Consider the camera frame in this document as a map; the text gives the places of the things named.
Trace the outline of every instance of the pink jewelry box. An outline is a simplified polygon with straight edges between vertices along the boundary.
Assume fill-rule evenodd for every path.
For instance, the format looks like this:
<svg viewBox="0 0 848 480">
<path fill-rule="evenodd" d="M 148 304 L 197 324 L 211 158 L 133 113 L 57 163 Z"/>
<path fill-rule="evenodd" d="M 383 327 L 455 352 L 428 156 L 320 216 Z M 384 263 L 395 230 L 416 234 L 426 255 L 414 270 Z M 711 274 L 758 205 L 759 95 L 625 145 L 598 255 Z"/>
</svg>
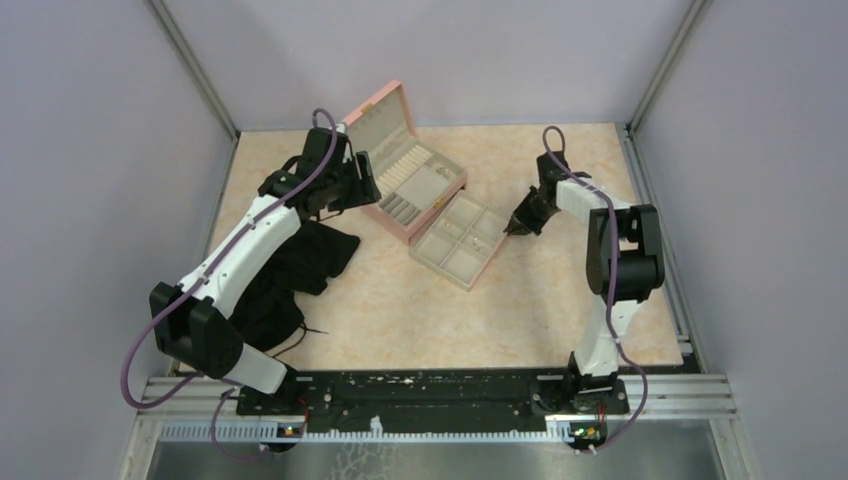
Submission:
<svg viewBox="0 0 848 480">
<path fill-rule="evenodd" d="M 471 290 L 506 238 L 509 215 L 460 191 L 467 172 L 416 137 L 399 81 L 344 122 L 354 150 L 368 152 L 383 196 L 362 211 L 411 246 L 412 258 Z"/>
<path fill-rule="evenodd" d="M 468 182 L 468 174 L 419 140 L 403 86 L 389 82 L 345 117 L 353 148 L 365 150 L 383 198 L 362 207 L 392 235 L 413 245 Z"/>
</svg>

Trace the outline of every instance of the gray wall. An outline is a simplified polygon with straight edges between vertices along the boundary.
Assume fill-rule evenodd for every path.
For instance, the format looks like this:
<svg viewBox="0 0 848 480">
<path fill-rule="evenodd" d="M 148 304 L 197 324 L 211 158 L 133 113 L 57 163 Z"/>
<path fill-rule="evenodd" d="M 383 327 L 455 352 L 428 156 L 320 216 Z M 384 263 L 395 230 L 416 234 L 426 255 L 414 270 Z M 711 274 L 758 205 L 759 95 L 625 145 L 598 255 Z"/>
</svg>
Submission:
<svg viewBox="0 0 848 480">
<path fill-rule="evenodd" d="M 243 130 L 393 78 L 421 124 L 629 120 L 689 0 L 168 0 Z"/>
<path fill-rule="evenodd" d="M 768 479 L 844 478 L 846 24 L 845 2 L 714 2 L 638 135 Z"/>
<path fill-rule="evenodd" d="M 147 295 L 198 261 L 228 140 L 141 0 L 0 6 L 0 478 L 113 478 Z M 138 393 L 165 359 L 149 341 Z"/>
</svg>

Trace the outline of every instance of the beige table surface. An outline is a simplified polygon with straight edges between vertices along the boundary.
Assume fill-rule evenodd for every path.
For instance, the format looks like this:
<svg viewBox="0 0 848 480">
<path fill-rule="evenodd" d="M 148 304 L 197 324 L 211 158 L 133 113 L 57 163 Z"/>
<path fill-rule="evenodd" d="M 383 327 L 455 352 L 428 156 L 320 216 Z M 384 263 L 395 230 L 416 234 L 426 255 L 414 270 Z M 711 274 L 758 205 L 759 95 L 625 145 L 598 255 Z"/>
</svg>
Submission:
<svg viewBox="0 0 848 480">
<path fill-rule="evenodd" d="M 468 170 L 468 193 L 509 213 L 528 187 L 538 184 L 535 158 L 544 151 L 543 127 L 417 130 L 424 142 Z M 614 125 L 561 127 L 571 167 L 634 201 Z M 212 248 L 244 215 L 265 177 L 300 153 L 305 136 L 305 131 L 242 134 Z M 359 211 L 327 224 L 360 236 L 362 245 L 323 294 L 297 294 L 307 324 L 329 335 L 309 333 L 280 357 L 295 368 L 563 365 L 580 342 L 591 304 L 584 270 L 586 227 L 566 213 L 555 215 L 540 237 L 508 238 L 471 292 L 417 263 L 407 247 Z M 283 346 L 299 337 L 298 330 Z M 682 363 L 662 292 L 652 294 L 637 313 L 624 346 L 642 364 Z"/>
</svg>

